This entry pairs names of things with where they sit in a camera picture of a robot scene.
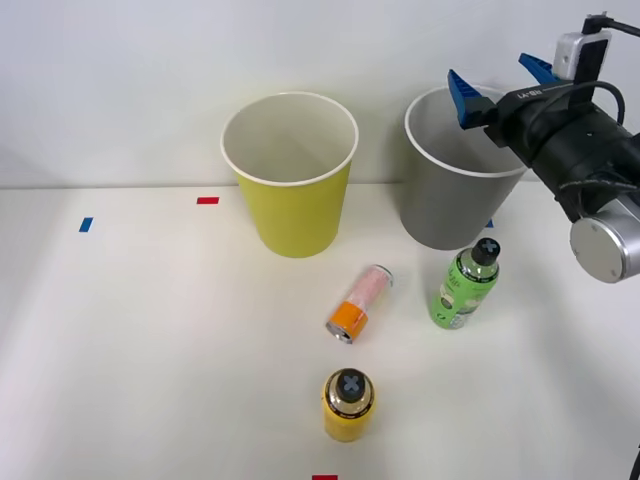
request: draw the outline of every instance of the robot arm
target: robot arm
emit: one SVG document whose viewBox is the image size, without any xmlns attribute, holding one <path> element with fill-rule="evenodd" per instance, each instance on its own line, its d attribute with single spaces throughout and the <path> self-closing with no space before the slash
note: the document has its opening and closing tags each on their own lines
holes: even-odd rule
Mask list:
<svg viewBox="0 0 640 480">
<path fill-rule="evenodd" d="M 580 265 L 615 283 L 640 274 L 640 135 L 622 127 L 620 91 L 598 81 L 611 40 L 603 28 L 640 36 L 605 14 L 590 16 L 582 33 L 560 38 L 553 66 L 520 57 L 539 86 L 494 104 L 450 71 L 449 89 L 462 128 L 485 127 L 498 147 L 533 169 L 573 223 L 570 242 Z M 616 119 L 591 101 L 596 88 L 615 97 Z"/>
</svg>

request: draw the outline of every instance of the bottle cap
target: bottle cap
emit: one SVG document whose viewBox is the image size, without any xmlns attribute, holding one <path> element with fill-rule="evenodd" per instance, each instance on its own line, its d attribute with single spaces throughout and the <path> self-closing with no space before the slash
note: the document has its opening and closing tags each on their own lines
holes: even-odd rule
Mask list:
<svg viewBox="0 0 640 480">
<path fill-rule="evenodd" d="M 493 238 L 481 238 L 471 250 L 471 258 L 478 265 L 488 267 L 496 263 L 500 254 L 500 244 Z"/>
<path fill-rule="evenodd" d="M 345 368 L 338 375 L 336 393 L 340 400 L 347 403 L 355 403 L 364 396 L 364 373 L 355 368 Z"/>
</svg>

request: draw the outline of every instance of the yellow paper cup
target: yellow paper cup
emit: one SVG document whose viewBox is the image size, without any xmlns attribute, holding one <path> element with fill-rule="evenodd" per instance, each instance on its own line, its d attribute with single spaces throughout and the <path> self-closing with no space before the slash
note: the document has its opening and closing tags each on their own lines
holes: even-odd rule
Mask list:
<svg viewBox="0 0 640 480">
<path fill-rule="evenodd" d="M 267 247 L 309 257 L 331 244 L 358 145 L 346 108 L 315 93 L 272 95 L 237 112 L 220 143 Z"/>
</svg>

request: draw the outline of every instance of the white wall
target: white wall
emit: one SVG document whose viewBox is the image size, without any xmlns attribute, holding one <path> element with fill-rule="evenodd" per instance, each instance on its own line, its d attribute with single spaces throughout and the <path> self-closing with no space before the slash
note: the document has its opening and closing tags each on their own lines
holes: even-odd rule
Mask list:
<svg viewBox="0 0 640 480">
<path fill-rule="evenodd" d="M 531 85 L 519 53 L 551 59 L 558 35 L 605 9 L 640 24 L 635 0 L 5 0 L 0 186 L 233 183 L 224 120 L 288 89 L 356 115 L 352 181 L 392 180 L 390 132 L 419 92 L 449 68 Z M 626 94 L 630 129 L 639 55 L 614 34 L 601 77 Z"/>
</svg>

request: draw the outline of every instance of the orange label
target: orange label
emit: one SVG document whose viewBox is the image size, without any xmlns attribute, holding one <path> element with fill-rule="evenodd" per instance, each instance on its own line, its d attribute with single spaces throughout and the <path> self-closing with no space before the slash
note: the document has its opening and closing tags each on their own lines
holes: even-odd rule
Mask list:
<svg viewBox="0 0 640 480">
<path fill-rule="evenodd" d="M 344 328 L 355 340 L 367 324 L 368 319 L 367 314 L 353 303 L 342 302 L 342 305 L 331 316 L 331 323 Z"/>
</svg>

